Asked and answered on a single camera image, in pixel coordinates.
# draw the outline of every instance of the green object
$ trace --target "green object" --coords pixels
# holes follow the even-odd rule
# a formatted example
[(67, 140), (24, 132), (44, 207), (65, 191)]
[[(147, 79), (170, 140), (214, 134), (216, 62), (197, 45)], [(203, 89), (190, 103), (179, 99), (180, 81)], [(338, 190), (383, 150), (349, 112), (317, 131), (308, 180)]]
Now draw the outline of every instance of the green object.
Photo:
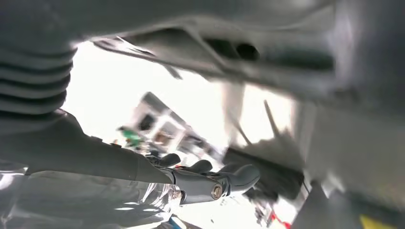
[(138, 146), (140, 137), (133, 131), (131, 130), (121, 130), (122, 135), (126, 138), (129, 139), (129, 146)]

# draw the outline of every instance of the bolt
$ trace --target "bolt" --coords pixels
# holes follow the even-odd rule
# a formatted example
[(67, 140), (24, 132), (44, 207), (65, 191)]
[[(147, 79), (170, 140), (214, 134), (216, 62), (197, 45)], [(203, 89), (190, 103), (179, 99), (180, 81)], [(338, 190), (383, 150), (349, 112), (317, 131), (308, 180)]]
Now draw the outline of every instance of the bolt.
[(181, 198), (181, 193), (180, 192), (173, 193), (173, 199), (178, 199), (178, 198)]
[(222, 195), (222, 186), (218, 184), (214, 185), (211, 195), (213, 199), (219, 199), (219, 197)]

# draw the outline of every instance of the red object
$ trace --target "red object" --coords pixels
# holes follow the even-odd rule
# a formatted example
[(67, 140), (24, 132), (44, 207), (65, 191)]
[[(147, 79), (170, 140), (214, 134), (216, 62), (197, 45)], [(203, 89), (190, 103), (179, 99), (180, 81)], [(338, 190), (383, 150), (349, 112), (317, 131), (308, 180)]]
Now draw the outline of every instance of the red object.
[(273, 222), (274, 220), (277, 220), (277, 221), (278, 221), (279, 223), (281, 223), (286, 229), (290, 229), (290, 228), (291, 228), (291, 224), (281, 221), (281, 220), (277, 217), (277, 215), (276, 215), (274, 212), (271, 213), (270, 218), (271, 218), (271, 221), (272, 221), (272, 222)]

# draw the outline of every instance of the mounting hole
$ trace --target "mounting hole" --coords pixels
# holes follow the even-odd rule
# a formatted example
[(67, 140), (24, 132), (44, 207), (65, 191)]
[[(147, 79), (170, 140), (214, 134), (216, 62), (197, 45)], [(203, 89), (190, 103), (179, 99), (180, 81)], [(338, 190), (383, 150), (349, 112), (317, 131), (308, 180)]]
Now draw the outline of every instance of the mounting hole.
[(244, 59), (246, 61), (257, 61), (260, 56), (257, 49), (253, 45), (248, 43), (237, 45), (236, 52), (241, 59)]

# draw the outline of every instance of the yellow marking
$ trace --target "yellow marking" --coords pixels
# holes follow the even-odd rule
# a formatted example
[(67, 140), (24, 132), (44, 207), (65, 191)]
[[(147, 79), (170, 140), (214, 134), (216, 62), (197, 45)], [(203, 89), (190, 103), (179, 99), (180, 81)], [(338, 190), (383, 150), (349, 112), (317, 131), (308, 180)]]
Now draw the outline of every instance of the yellow marking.
[(360, 221), (362, 222), (364, 229), (396, 229), (367, 216), (360, 216)]

